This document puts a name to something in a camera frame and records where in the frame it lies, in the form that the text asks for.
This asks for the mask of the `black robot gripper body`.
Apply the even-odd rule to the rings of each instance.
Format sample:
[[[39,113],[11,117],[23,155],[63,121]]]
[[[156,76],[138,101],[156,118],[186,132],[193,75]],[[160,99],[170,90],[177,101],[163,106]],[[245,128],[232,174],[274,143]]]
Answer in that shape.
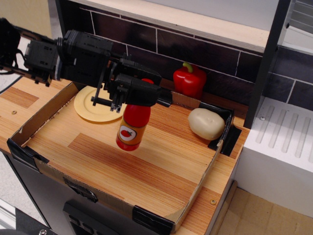
[[[105,88],[117,75],[112,68],[121,58],[130,59],[126,54],[113,52],[113,42],[84,32],[69,30],[65,37],[56,41],[58,59],[54,79],[67,79],[87,86]],[[150,79],[142,80],[154,84]]]

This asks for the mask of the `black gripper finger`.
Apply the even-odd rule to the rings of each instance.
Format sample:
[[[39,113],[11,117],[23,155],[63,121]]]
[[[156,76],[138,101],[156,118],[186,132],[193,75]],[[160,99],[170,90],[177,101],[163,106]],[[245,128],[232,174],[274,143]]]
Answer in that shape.
[[[161,75],[157,71],[138,62],[124,58],[117,61],[112,71],[113,75],[125,74],[138,79],[147,78],[152,80],[155,85],[159,85],[162,80]]]
[[[109,84],[111,111],[120,112],[122,104],[151,107],[156,104],[161,87],[139,78],[119,74]]]

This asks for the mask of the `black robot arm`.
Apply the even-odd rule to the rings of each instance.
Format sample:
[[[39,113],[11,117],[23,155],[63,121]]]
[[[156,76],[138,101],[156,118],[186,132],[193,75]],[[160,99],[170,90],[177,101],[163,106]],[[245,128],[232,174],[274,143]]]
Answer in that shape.
[[[112,41],[77,30],[53,40],[0,20],[2,74],[16,73],[46,86],[66,79],[105,90],[108,99],[95,93],[91,101],[116,112],[122,104],[155,105],[161,93],[159,73],[112,48]]]

